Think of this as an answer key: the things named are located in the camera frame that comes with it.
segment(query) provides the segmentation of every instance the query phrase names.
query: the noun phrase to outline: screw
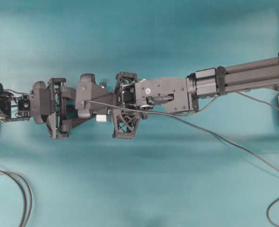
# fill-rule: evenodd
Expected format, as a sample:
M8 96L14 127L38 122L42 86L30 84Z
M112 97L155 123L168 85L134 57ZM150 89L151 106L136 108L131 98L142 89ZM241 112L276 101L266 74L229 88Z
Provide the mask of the screw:
M102 88L106 88L107 84L106 83L100 83L99 86L101 86Z
M147 88L147 89L145 90L145 93L146 93L147 95L149 95L149 94L151 93L151 89Z

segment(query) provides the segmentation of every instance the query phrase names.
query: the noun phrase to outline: teal surface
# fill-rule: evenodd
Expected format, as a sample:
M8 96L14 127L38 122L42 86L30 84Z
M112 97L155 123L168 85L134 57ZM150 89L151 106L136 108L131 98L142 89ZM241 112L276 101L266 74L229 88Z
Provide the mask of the teal surface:
M279 0L0 0L0 82L19 91L51 77L76 87L85 72L110 87L121 70L184 78L278 51ZM275 91L250 95L277 105ZM231 94L187 120L279 167L275 110ZM270 226L279 174L244 151L157 116L134 140L112 132L91 121L54 141L33 120L0 124L0 168L33 188L29 227ZM0 177L0 227L18 226L21 206ZM272 216L279 223L279 204Z

